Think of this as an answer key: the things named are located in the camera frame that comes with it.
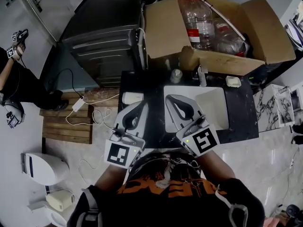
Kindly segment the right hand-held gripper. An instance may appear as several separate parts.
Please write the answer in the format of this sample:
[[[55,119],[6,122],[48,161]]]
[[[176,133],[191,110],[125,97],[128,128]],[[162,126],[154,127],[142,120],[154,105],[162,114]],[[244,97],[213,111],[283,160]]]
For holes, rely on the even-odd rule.
[[[178,130],[177,139],[192,156],[200,157],[220,145],[214,125],[202,116],[203,111],[196,100],[182,95],[167,95],[165,105]]]

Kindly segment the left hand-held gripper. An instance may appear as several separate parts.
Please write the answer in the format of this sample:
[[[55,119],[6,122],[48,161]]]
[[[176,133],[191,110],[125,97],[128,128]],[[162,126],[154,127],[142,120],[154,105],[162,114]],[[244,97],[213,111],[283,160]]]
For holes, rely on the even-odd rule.
[[[145,140],[142,138],[148,112],[148,103],[139,101],[128,105],[117,114],[115,129],[112,129],[111,136],[105,144],[106,163],[124,169],[130,169],[135,165],[145,148]],[[134,135],[126,132],[129,130],[133,130]]]

